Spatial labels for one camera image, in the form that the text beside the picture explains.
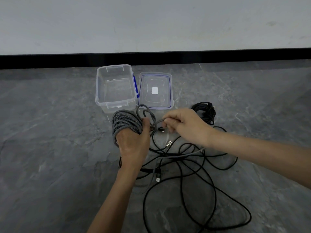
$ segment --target plastic container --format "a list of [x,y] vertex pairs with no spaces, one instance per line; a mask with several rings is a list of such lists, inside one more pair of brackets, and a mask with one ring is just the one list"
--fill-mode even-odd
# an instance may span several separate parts
[[171,74],[142,72],[138,88],[138,104],[154,110],[169,110],[174,106]]
[[95,102],[105,113],[136,108],[137,89],[130,65],[99,67],[96,75]]

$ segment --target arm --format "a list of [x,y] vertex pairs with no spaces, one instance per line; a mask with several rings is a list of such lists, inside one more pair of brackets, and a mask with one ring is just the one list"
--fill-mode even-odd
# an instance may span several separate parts
[[122,156],[122,167],[105,202],[99,209],[87,233],[120,232],[128,201],[147,156],[150,135],[148,118],[143,120],[143,132],[138,135],[129,128],[117,134],[117,142]]
[[251,161],[311,189],[311,149],[220,132],[191,109],[173,110],[163,118],[163,127],[191,143]]

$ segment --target wall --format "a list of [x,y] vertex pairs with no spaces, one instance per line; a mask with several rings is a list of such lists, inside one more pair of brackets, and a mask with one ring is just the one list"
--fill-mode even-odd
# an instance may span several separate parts
[[311,0],[0,0],[0,55],[311,47]]

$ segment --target forearm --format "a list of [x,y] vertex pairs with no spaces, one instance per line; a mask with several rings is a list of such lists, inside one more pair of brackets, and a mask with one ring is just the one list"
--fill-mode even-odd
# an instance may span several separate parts
[[212,137],[211,147],[311,188],[311,149],[218,131]]
[[121,168],[105,202],[87,233],[120,232],[128,201],[138,175],[134,169]]

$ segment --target white sticker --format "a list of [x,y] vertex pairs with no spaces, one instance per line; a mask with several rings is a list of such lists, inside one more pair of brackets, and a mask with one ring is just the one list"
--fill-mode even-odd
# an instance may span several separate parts
[[157,87],[152,87],[152,88],[151,88],[151,93],[154,94],[154,95],[156,95],[156,94],[159,93],[159,89],[158,89]]

